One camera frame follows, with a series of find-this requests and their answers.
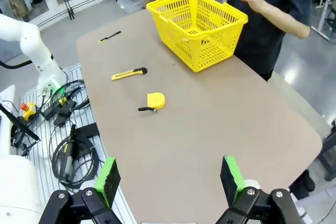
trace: shoe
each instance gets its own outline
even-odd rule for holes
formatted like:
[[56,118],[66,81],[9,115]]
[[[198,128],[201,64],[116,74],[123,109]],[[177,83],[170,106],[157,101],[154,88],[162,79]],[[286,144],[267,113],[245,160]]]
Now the shoe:
[[308,191],[303,186],[302,179],[295,180],[295,182],[289,186],[289,190],[298,200],[309,196]]
[[309,171],[305,170],[302,175],[302,184],[303,187],[307,190],[307,191],[314,191],[315,190],[315,183],[314,181],[311,179],[311,177],[309,176]]

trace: screw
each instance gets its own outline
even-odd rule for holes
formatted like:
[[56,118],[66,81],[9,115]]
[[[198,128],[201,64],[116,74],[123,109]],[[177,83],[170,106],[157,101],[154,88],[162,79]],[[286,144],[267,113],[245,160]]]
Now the screw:
[[281,198],[281,197],[283,196],[282,192],[280,192],[280,191],[277,191],[277,192],[275,193],[275,195],[276,195],[278,198]]
[[248,190],[247,190],[247,194],[254,195],[254,193],[255,193],[255,192],[254,192],[253,189],[248,189]]

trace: basket rim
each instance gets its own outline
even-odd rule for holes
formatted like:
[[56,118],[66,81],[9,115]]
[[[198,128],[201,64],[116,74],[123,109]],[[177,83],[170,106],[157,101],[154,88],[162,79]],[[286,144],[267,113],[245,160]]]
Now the basket rim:
[[164,22],[169,23],[170,25],[172,25],[173,27],[175,27],[177,30],[179,30],[181,33],[183,33],[184,36],[189,37],[190,39],[199,39],[201,37],[207,36],[208,34],[212,34],[213,32],[217,32],[217,31],[221,31],[223,29],[227,29],[229,27],[232,26],[236,26],[238,24],[246,24],[248,22],[248,16],[243,13],[242,11],[238,10],[237,8],[234,8],[232,5],[228,4],[228,3],[219,3],[215,0],[211,0],[215,3],[215,5],[223,5],[225,8],[229,8],[230,10],[234,11],[236,14],[238,14],[239,16],[242,16],[242,18],[237,19],[235,22],[232,22],[230,24],[218,27],[218,28],[214,28],[211,30],[207,30],[207,31],[203,31],[199,34],[189,34],[187,33],[183,28],[181,28],[180,26],[178,26],[176,23],[172,22],[170,19],[167,19],[165,17],[163,17],[161,15],[161,12],[158,12],[156,9],[153,8],[153,5],[160,3],[162,1],[166,1],[166,0],[156,0],[153,2],[150,2],[146,5],[147,10],[149,10],[153,15],[158,16],[159,18],[161,18]]

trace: person in dark shirt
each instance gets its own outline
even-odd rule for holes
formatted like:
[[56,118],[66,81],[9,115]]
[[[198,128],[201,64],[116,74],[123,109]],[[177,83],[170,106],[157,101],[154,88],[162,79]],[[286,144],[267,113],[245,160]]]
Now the person in dark shirt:
[[225,1],[248,15],[235,56],[266,81],[272,75],[284,35],[309,36],[311,0]]

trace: blue shirt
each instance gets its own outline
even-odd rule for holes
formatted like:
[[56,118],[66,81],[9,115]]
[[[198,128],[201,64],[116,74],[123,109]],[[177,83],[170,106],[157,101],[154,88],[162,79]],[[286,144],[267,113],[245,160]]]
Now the blue shirt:
[[[297,21],[310,25],[311,0],[265,0],[290,14]],[[248,23],[241,32],[235,55],[258,74],[273,70],[278,59],[285,33],[269,22],[264,16],[255,13],[246,2],[227,2],[248,15]]]

